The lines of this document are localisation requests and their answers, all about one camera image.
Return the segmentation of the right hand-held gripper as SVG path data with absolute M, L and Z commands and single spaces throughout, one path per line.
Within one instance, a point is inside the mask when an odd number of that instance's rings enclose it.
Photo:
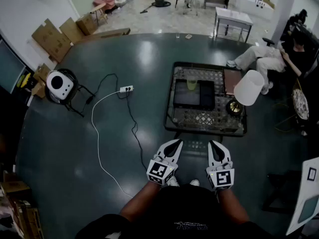
M 208 143 L 207 177 L 213 191 L 229 189 L 234 184 L 233 162 L 229 150 L 221 143 L 210 140 Z

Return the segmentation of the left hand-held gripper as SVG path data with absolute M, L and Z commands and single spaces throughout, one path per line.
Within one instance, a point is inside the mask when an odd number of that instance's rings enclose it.
M 147 177 L 149 181 L 164 185 L 175 174 L 178 168 L 183 141 L 174 139 L 162 144 L 154 158 L 150 160 Z

